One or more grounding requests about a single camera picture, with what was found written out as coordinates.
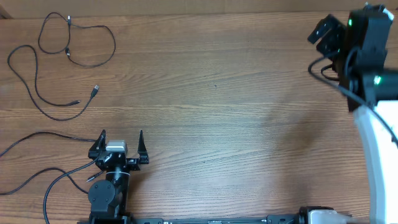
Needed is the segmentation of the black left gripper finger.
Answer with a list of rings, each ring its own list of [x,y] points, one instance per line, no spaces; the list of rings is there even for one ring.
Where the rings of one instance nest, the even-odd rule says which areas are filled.
[[[98,139],[93,143],[88,151],[89,156],[99,156],[106,148],[106,130],[103,129]]]
[[[138,144],[137,152],[139,154],[139,163],[140,164],[149,164],[149,155],[147,153],[146,145],[144,143],[143,130],[140,130],[140,133],[139,133],[139,144]]]

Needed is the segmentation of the black cable silver plugs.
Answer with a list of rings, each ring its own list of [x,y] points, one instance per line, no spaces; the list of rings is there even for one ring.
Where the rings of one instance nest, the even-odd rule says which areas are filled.
[[[19,139],[18,141],[12,143],[9,147],[7,147],[5,150],[3,150],[3,152],[1,152],[1,157],[2,157],[3,155],[5,155],[5,153],[9,152],[14,146],[16,146],[16,145],[18,145],[19,143],[21,143],[22,141],[28,140],[29,138],[32,138],[33,136],[40,135],[40,134],[54,135],[54,136],[58,136],[58,137],[65,138],[65,139],[71,139],[71,140],[74,140],[74,141],[82,141],[82,142],[95,142],[95,141],[96,141],[95,139],[87,139],[87,138],[78,138],[78,137],[66,136],[66,135],[63,135],[63,134],[54,133],[54,132],[50,132],[50,131],[38,131],[38,132],[34,132],[34,133],[30,134],[30,135],[27,135],[27,136],[25,136],[25,137]],[[55,170],[55,171],[58,171],[58,172],[61,172],[62,174],[66,174],[66,173],[67,173],[66,171],[64,171],[63,169],[58,168],[58,167],[49,167],[49,168],[42,169],[42,170],[36,172],[35,174],[33,174],[32,176],[30,176],[27,180],[25,180],[23,183],[21,183],[20,186],[16,187],[15,189],[10,190],[10,191],[8,191],[8,192],[1,192],[1,196],[12,195],[12,194],[18,192],[18,191],[19,191],[20,189],[22,189],[23,187],[25,187],[31,180],[33,180],[33,179],[34,179],[35,177],[37,177],[38,175],[43,174],[43,173],[46,173],[46,172],[49,172],[49,171],[54,171],[54,170]],[[72,184],[73,184],[79,191],[83,192],[84,194],[88,194],[88,191],[86,191],[86,190],[84,190],[83,188],[81,188],[81,187],[73,180],[73,178],[72,178],[70,175],[67,175],[67,177],[69,178],[69,180],[72,182]]]

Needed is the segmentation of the black USB cable removed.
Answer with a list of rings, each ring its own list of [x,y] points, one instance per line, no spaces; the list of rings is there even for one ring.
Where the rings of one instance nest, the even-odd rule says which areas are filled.
[[[49,52],[49,51],[45,50],[45,49],[42,47],[42,45],[41,45],[41,37],[42,37],[43,31],[44,31],[45,25],[46,25],[46,23],[48,22],[48,20],[50,19],[50,17],[51,17],[52,15],[56,15],[56,16],[60,17],[61,19],[63,19],[63,20],[67,23],[67,31],[68,31],[68,40],[67,40],[66,45],[65,45],[64,48],[62,48],[61,50],[58,50],[58,51],[55,51],[55,52]],[[111,36],[111,38],[112,38],[112,40],[113,40],[113,51],[112,51],[111,55],[109,56],[109,58],[107,58],[105,61],[103,61],[103,62],[101,62],[101,63],[90,64],[90,65],[78,63],[78,62],[76,62],[75,60],[73,60],[73,59],[71,58],[71,55],[70,55],[70,48],[69,48],[70,41],[71,41],[71,27],[76,27],[76,28],[78,28],[78,29],[94,29],[94,28],[106,29],[106,30],[109,32],[109,34],[110,34],[110,36]],[[55,55],[55,54],[60,54],[61,52],[65,52],[65,55],[67,56],[67,58],[68,58],[68,60],[69,60],[70,62],[74,63],[75,65],[78,65],[78,66],[81,66],[81,67],[85,67],[85,68],[95,68],[95,67],[99,67],[99,66],[102,66],[102,65],[108,63],[108,62],[113,58],[113,56],[114,56],[114,54],[115,54],[115,52],[116,52],[116,39],[115,39],[115,36],[114,36],[113,32],[111,31],[111,29],[110,29],[108,26],[105,26],[105,25],[79,26],[79,25],[76,25],[76,24],[74,24],[74,23],[72,22],[72,19],[71,19],[70,16],[64,17],[64,16],[61,15],[59,12],[50,12],[49,14],[47,14],[47,15],[45,16],[44,21],[43,21],[43,23],[42,23],[42,26],[41,26],[41,28],[40,28],[39,36],[38,36],[38,39],[37,39],[37,44],[38,44],[38,46],[39,46],[39,49],[40,49],[43,53],[45,53],[45,54],[50,54],[50,55]]]

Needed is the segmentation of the black cable dark plugs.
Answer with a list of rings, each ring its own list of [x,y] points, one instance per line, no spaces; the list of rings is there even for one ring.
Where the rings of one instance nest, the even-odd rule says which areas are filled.
[[[91,93],[90,93],[90,98],[87,101],[86,105],[82,108],[82,110],[77,113],[76,115],[69,117],[69,118],[55,118],[53,116],[50,116],[49,114],[47,114],[35,101],[35,99],[32,96],[32,92],[27,84],[27,82],[18,74],[18,72],[13,68],[13,66],[11,65],[11,57],[19,50],[19,49],[23,49],[23,48],[29,48],[31,49],[31,51],[34,54],[34,60],[35,60],[35,76],[34,76],[34,88],[35,88],[35,93],[36,95],[46,104],[50,105],[50,102],[48,102],[47,100],[45,100],[43,97],[41,97],[39,91],[38,91],[38,86],[37,86],[37,81],[38,81],[38,72],[39,72],[39,62],[38,62],[38,56],[37,56],[37,51],[34,49],[33,46],[31,45],[20,45],[16,48],[14,48],[9,55],[7,56],[7,65],[9,66],[9,68],[11,69],[11,71],[21,80],[21,82],[25,85],[25,88],[28,92],[28,95],[31,99],[31,101],[33,102],[34,106],[47,118],[54,120],[54,121],[69,121],[69,120],[73,120],[75,118],[78,118],[79,116],[81,116],[85,110],[87,109],[87,107],[89,107],[91,101],[93,100],[93,98],[98,94],[100,87],[98,85],[95,85],[94,88],[92,89]]]

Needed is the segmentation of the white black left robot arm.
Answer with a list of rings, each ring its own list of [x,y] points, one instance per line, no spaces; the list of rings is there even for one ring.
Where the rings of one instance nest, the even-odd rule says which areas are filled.
[[[87,193],[91,203],[87,222],[134,223],[133,217],[126,211],[130,173],[140,171],[141,165],[149,163],[142,131],[139,132],[137,147],[139,157],[128,157],[127,152],[127,144],[124,140],[106,142],[106,131],[103,130],[88,151],[91,162],[58,176],[48,186],[42,207],[46,224],[50,223],[47,215],[47,200],[52,187],[62,178],[93,164],[105,173],[105,178],[93,183]]]

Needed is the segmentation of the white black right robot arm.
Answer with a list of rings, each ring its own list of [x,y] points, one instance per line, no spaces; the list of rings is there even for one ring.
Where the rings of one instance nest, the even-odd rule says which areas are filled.
[[[308,66],[315,79],[347,98],[363,145],[370,190],[368,223],[397,223],[397,70],[385,68],[394,15],[365,4],[347,24],[329,14],[307,40],[322,57]]]

